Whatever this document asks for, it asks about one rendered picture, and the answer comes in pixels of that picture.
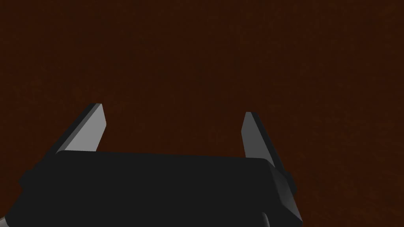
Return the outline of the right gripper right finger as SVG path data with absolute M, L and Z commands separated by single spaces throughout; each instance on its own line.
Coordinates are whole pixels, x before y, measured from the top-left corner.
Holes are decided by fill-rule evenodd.
M 277 170 L 284 170 L 281 159 L 256 112 L 245 113 L 241 136 L 247 158 L 262 158 Z

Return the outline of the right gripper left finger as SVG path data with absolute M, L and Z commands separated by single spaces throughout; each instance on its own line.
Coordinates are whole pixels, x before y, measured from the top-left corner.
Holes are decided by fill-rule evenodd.
M 101 103 L 90 103 L 54 144 L 60 151 L 96 151 L 106 128 Z

